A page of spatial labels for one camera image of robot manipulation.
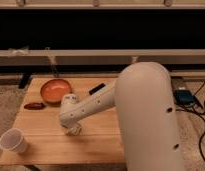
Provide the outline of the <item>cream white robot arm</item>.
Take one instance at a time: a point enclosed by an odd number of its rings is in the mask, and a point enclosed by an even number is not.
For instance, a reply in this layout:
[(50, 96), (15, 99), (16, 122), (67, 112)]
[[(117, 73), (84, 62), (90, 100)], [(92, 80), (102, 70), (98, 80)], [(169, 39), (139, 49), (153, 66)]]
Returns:
[(112, 107), (117, 112), (127, 171), (185, 171), (171, 78), (164, 66), (138, 62), (83, 101), (74, 94), (64, 96), (60, 124), (70, 129)]

